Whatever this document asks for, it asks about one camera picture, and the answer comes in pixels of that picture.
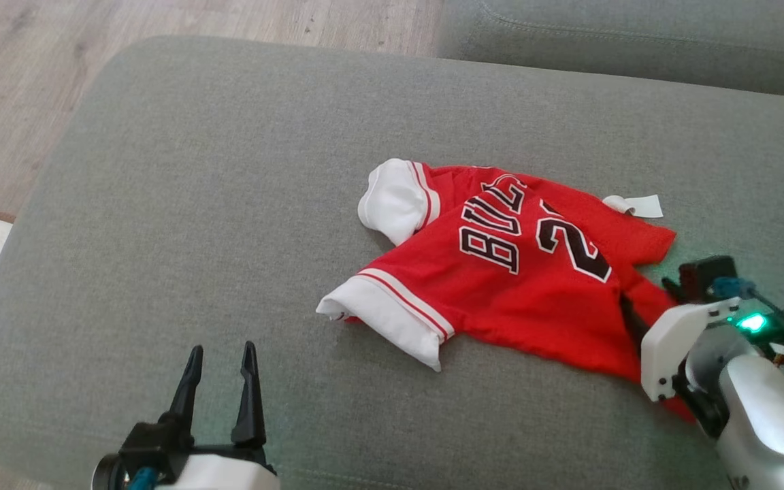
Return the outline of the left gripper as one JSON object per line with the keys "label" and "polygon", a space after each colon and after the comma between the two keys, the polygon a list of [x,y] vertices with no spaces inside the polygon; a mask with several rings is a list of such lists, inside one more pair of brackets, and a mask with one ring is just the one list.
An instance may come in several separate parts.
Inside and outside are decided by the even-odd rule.
{"label": "left gripper", "polygon": [[192,348],[168,415],[174,421],[134,426],[117,452],[118,489],[279,489],[267,464],[265,418],[255,344],[244,346],[242,397],[231,444],[197,446],[192,437],[194,402],[204,348]]}

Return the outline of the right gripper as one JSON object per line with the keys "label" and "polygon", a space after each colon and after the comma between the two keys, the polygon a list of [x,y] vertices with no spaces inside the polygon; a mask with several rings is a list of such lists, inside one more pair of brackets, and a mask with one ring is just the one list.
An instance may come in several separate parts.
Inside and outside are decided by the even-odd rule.
{"label": "right gripper", "polygon": [[676,396],[672,377],[683,373],[689,353],[700,336],[710,327],[732,319],[740,306],[737,295],[728,297],[716,281],[738,278],[732,257],[707,257],[678,268],[678,279],[663,277],[661,284],[677,305],[666,310],[643,335],[643,318],[634,302],[620,295],[620,311],[626,331],[637,355],[640,355],[641,385],[653,402]]}

